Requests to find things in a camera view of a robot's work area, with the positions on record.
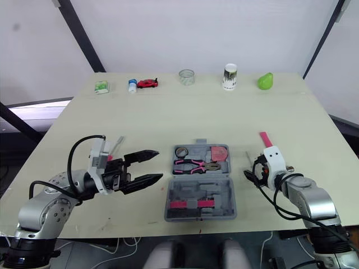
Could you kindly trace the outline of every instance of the gray tool case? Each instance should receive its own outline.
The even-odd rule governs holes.
[[[184,159],[211,162],[211,147],[221,146],[227,149],[228,156],[220,164],[219,170],[207,170],[203,174],[173,174],[174,170],[191,170],[194,164],[179,164],[175,150],[188,149]],[[230,220],[237,216],[233,181],[229,177],[231,159],[229,148],[223,144],[207,144],[206,140],[197,140],[196,144],[177,145],[173,149],[172,174],[168,186],[164,218],[166,221],[194,220]]]

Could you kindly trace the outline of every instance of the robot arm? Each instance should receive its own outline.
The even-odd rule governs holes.
[[[259,163],[263,166],[263,178],[260,180],[254,174],[255,165]],[[340,224],[333,200],[314,180],[290,173],[276,146],[266,148],[255,161],[253,170],[245,171],[245,176],[258,188],[265,185],[272,191],[281,190],[298,207],[309,229],[319,268],[359,268],[358,255],[349,245],[347,232]],[[339,239],[328,229],[323,229],[324,225],[347,240]]]
[[[157,151],[144,150],[125,155],[124,160],[107,161],[109,154],[105,143],[105,137],[95,139],[87,171],[70,169],[70,173],[69,170],[59,173],[49,180],[50,184],[45,183],[47,186],[35,197],[32,197],[33,187],[30,188],[32,198],[19,212],[14,239],[0,268],[49,268],[49,260],[60,254],[54,251],[56,238],[76,205],[94,198],[96,193],[139,191],[162,177],[163,174],[147,174],[131,181],[127,172],[131,163],[147,161],[156,156]]]

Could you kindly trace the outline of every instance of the green box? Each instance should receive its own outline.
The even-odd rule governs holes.
[[[109,90],[109,85],[107,80],[103,80],[103,81],[98,81],[95,84],[95,93],[96,94],[106,94],[108,93]]]

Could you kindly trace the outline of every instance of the white wall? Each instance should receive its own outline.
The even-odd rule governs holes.
[[[325,110],[359,124],[359,1],[334,24],[306,82]]]
[[[51,0],[0,1],[0,101],[76,95],[92,68]]]
[[[72,0],[108,72],[298,72],[337,0]]]

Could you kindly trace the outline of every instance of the clear glass cup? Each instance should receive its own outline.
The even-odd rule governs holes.
[[[195,83],[195,73],[190,69],[181,70],[178,75],[180,76],[179,81],[185,86],[190,86]]]

